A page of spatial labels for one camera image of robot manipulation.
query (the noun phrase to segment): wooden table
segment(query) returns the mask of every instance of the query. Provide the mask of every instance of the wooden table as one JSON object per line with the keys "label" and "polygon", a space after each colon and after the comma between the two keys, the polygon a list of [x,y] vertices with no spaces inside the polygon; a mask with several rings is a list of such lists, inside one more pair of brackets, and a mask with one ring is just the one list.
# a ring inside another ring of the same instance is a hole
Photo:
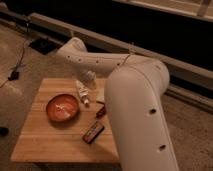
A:
{"label": "wooden table", "polygon": [[107,116],[100,121],[105,130],[88,145],[83,134],[95,122],[95,114],[102,104],[95,102],[98,90],[105,80],[97,79],[97,89],[91,90],[89,108],[80,104],[80,114],[66,123],[51,123],[45,112],[46,104],[58,94],[72,94],[78,100],[72,79],[47,78],[42,81],[38,94],[27,116],[21,135],[12,153],[14,162],[69,162],[69,163],[118,163]]}

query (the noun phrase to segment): wooden bowl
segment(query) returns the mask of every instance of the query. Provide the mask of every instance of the wooden bowl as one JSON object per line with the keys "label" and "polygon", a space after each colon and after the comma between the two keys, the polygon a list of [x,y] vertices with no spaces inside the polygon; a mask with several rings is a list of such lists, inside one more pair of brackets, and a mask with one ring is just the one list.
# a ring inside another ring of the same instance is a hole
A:
{"label": "wooden bowl", "polygon": [[78,110],[78,100],[70,94],[55,96],[46,106],[47,116],[54,122],[70,120],[76,116]]}

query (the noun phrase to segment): black cable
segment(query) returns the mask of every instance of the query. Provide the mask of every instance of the black cable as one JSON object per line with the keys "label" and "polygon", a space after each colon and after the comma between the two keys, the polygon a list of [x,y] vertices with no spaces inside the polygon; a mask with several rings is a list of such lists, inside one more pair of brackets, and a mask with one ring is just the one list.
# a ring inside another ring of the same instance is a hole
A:
{"label": "black cable", "polygon": [[5,80],[1,85],[0,88],[4,87],[4,85],[8,82],[8,80]]}
{"label": "black cable", "polygon": [[26,34],[27,34],[27,37],[26,39],[24,40],[23,42],[23,47],[22,47],[22,51],[21,51],[21,57],[20,59],[18,60],[18,62],[16,63],[16,66],[12,69],[12,72],[10,74],[10,76],[8,77],[8,79],[6,81],[4,81],[1,85],[0,85],[0,88],[4,87],[4,85],[8,82],[8,81],[13,81],[13,80],[18,80],[19,78],[19,72],[18,72],[18,69],[21,67],[22,65],[22,61],[24,59],[24,56],[25,56],[25,44],[26,42],[28,41],[29,39],[29,22],[27,21],[26,23],[27,25],[27,30],[26,30]]}
{"label": "black cable", "polygon": [[21,66],[22,61],[24,59],[24,55],[25,55],[25,44],[29,39],[29,23],[27,22],[27,38],[25,39],[25,41],[23,42],[23,47],[22,47],[22,53],[21,53],[21,58],[20,60],[17,62],[16,66],[14,67],[13,71],[17,71],[18,68]]}

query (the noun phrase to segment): floor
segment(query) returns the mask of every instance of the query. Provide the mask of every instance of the floor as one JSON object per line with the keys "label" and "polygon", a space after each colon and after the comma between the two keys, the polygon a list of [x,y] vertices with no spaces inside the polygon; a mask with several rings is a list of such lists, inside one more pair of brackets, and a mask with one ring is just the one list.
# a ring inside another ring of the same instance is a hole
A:
{"label": "floor", "polygon": [[[25,38],[25,35],[0,24],[0,84],[7,79],[11,68],[20,58]],[[47,164],[47,168],[41,168],[30,163],[10,161],[42,78],[70,78],[74,73],[69,64],[54,56],[54,52],[43,56],[33,49],[26,48],[23,64],[20,68],[20,79],[7,82],[0,88],[0,126],[10,129],[7,137],[0,137],[0,170],[121,170],[117,165],[107,164]],[[180,170],[213,171],[213,115],[167,95],[162,97],[162,103]]]}

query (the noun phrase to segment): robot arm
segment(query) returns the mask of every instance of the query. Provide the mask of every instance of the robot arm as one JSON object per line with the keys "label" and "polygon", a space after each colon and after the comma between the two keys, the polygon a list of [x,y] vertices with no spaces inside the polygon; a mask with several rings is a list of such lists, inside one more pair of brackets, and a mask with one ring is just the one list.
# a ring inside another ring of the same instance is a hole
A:
{"label": "robot arm", "polygon": [[105,103],[123,171],[179,170],[160,101],[169,84],[163,63],[138,55],[87,53],[78,38],[57,53],[84,75],[89,70],[109,75]]}

